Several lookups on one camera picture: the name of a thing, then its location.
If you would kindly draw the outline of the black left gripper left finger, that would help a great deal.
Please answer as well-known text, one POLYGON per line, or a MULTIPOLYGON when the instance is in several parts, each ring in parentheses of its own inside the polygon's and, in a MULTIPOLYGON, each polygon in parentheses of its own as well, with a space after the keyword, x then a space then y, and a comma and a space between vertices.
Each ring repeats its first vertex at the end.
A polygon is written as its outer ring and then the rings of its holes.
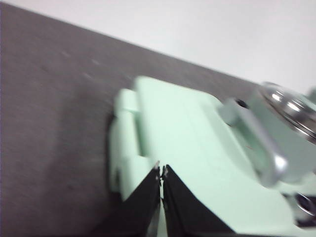
POLYGON ((144 237, 160 201, 157 162, 121 206, 92 231, 94 237, 144 237))

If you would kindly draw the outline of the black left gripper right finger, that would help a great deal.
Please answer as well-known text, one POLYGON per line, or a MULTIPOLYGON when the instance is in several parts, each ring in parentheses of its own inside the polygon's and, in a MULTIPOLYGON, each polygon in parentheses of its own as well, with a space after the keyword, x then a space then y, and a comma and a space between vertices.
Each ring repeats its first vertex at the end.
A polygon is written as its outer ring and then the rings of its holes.
POLYGON ((163 208, 169 237, 236 237, 237 234, 210 211, 170 165, 163 167, 163 208))

